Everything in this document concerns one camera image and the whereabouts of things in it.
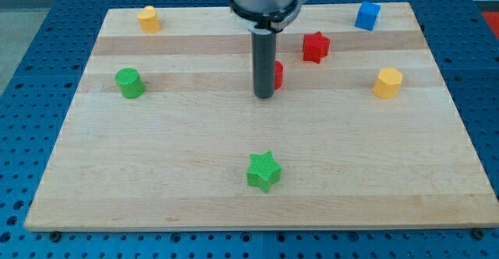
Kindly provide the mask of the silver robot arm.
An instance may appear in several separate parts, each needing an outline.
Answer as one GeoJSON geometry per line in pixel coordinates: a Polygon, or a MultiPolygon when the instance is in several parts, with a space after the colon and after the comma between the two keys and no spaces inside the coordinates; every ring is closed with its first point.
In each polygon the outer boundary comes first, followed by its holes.
{"type": "Polygon", "coordinates": [[[237,22],[254,34],[278,34],[298,17],[308,0],[230,0],[237,22]]]}

